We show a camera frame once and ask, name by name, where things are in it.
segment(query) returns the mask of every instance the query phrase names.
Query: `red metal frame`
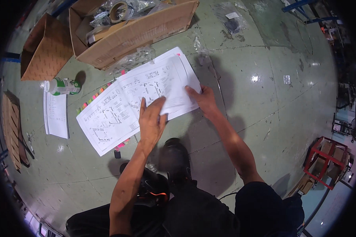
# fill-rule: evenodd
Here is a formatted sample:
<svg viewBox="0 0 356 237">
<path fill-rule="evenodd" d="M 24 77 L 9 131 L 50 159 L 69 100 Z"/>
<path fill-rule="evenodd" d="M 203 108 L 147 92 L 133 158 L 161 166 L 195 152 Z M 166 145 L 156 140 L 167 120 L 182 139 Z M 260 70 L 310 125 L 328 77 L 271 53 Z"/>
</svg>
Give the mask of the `red metal frame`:
<svg viewBox="0 0 356 237">
<path fill-rule="evenodd" d="M 332 143 L 332 146 L 331 146 L 331 149 L 329 150 L 329 153 L 326 154 L 320 150 L 317 149 L 317 147 L 319 146 L 320 142 L 324 139 L 330 141 Z M 335 159 L 334 157 L 332 157 L 332 154 L 334 154 L 334 151 L 336 149 L 336 145 L 339 145 L 339 146 L 343 146 L 344 147 L 344 153 L 342 155 L 342 159 L 341 161 L 338 161 L 337 159 Z M 324 183 L 322 181 L 322 177 L 323 175 L 326 173 L 326 169 L 327 169 L 327 165 L 328 165 L 328 161 L 331 160 L 336 166 L 338 166 L 340 168 L 341 171 L 344 170 L 345 166 L 346 166 L 346 158 L 347 158 L 347 149 L 348 147 L 342 143 L 339 143 L 337 141 L 334 141 L 334 140 L 331 140 L 327 137 L 320 137 L 318 139 L 318 141 L 312 146 L 311 150 L 310 150 L 310 153 L 309 153 L 309 156 L 307 157 L 307 160 L 306 160 L 306 164 L 304 166 L 304 172 L 307 173 L 310 177 L 314 178 L 315 180 L 317 180 L 318 182 L 322 183 L 324 186 L 326 186 L 327 188 L 329 189 L 333 189 L 334 186 L 329 186 L 328 184 Z M 314 159 L 311 161 L 311 157 L 314 155 L 314 153 L 317 153 L 314 157 Z M 319 174 L 318 177 L 316 177 L 315 175 L 311 174 L 309 172 L 309 168 L 316 162 L 316 160 L 318 158 L 321 158 L 323 160 L 325 160 L 324 162 L 324 165 L 322 167 L 322 170 Z"/>
</svg>

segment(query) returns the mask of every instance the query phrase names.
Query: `forearm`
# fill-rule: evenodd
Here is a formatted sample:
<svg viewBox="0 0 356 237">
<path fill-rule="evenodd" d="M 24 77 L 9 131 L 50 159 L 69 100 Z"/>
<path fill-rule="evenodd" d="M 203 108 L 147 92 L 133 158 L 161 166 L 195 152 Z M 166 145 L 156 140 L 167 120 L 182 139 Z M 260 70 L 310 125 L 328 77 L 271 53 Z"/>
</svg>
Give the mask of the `forearm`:
<svg viewBox="0 0 356 237">
<path fill-rule="evenodd" d="M 237 173 L 243 179 L 244 184 L 251 181 L 263 182 L 257 173 L 252 151 L 236 133 L 223 114 L 217 110 L 209 117 L 209 120 L 216 127 L 224 148 L 226 149 L 233 166 L 236 168 Z"/>
<path fill-rule="evenodd" d="M 142 141 L 125 167 L 112 192 L 109 215 L 110 221 L 121 222 L 122 225 L 110 225 L 110 234 L 131 234 L 130 219 L 133 204 L 136 200 L 141 177 L 144 172 L 150 148 Z"/>
</svg>

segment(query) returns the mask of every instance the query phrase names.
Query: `epoxy floor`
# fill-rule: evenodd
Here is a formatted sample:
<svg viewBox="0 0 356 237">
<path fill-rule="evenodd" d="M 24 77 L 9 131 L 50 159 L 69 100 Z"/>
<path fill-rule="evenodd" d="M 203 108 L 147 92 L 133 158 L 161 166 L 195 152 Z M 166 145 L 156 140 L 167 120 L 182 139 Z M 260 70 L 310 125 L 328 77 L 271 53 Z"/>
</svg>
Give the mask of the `epoxy floor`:
<svg viewBox="0 0 356 237">
<path fill-rule="evenodd" d="M 307 26 L 283 13 L 280 0 L 244 0 L 239 12 L 248 22 L 242 33 L 229 35 L 210 5 L 201 1 L 192 27 L 153 44 L 156 54 L 179 46 L 200 83 L 213 88 L 220 110 L 251 148 L 257 170 L 266 183 L 284 197 L 303 175 L 302 164 L 313 140 L 330 137 L 336 105 L 337 78 L 332 54 L 318 24 Z M 38 2 L 8 46 L 20 53 L 42 3 Z M 305 11 L 312 16 L 309 7 Z M 193 33 L 210 50 L 211 63 L 201 66 Z M 284 83 L 290 76 L 291 84 Z M 76 121 L 76 109 L 112 77 L 72 57 L 58 77 L 83 78 L 82 91 L 68 96 L 70 139 L 45 134 L 43 82 L 20 81 L 20 64 L 3 65 L 3 90 L 20 99 L 24 137 L 31 135 L 35 160 L 16 172 L 9 158 L 8 173 L 33 214 L 66 234 L 65 222 L 73 214 L 109 203 L 119 166 L 130 159 L 139 134 L 121 148 L 121 160 L 112 152 L 99 157 Z M 198 187 L 222 197 L 243 182 L 235 172 L 213 125 L 195 110 L 166 125 L 158 147 L 179 137 L 190 152 L 192 176 Z M 148 158 L 158 170 L 158 149 Z M 222 199 L 234 209 L 234 196 Z"/>
</svg>

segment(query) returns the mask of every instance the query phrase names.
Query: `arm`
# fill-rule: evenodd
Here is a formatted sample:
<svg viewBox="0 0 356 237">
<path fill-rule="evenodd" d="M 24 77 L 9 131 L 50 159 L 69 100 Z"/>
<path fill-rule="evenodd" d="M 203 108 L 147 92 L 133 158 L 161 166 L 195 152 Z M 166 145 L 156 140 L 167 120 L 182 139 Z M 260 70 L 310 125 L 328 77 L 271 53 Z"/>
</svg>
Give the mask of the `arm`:
<svg viewBox="0 0 356 237">
<path fill-rule="evenodd" d="M 233 166 L 244 181 L 244 184 L 252 181 L 264 182 L 257 173 L 256 163 L 251 150 L 216 106 L 212 89 L 203 85 L 200 85 L 200 87 L 203 91 L 202 94 L 198 94 L 188 86 L 186 86 L 186 91 L 190 97 L 197 101 L 204 116 L 216 127 Z"/>
<path fill-rule="evenodd" d="M 145 98 L 140 108 L 140 141 L 137 148 L 117 181 L 109 207 L 109 234 L 131 235 L 131 216 L 147 157 L 165 129 L 167 115 L 159 117 L 165 97 L 160 97 L 146 108 Z"/>
</svg>

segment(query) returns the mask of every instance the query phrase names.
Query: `person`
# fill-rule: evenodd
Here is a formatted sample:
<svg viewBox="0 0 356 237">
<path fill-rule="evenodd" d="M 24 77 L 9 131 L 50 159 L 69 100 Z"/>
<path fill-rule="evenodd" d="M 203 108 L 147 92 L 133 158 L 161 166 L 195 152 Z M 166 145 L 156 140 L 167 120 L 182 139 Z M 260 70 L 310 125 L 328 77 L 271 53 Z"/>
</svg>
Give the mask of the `person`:
<svg viewBox="0 0 356 237">
<path fill-rule="evenodd" d="M 147 157 L 161 138 L 167 115 L 159 115 L 165 102 L 160 97 L 140 110 L 140 140 L 124 168 L 108 205 L 72 216 L 66 222 L 75 236 L 299 236 L 304 211 L 300 196 L 282 200 L 257 173 L 253 154 L 217 108 L 213 90 L 202 93 L 186 86 L 221 138 L 244 186 L 237 192 L 235 213 L 191 179 L 189 154 L 179 139 L 166 141 L 162 159 L 174 197 L 164 207 L 134 205 Z"/>
</svg>

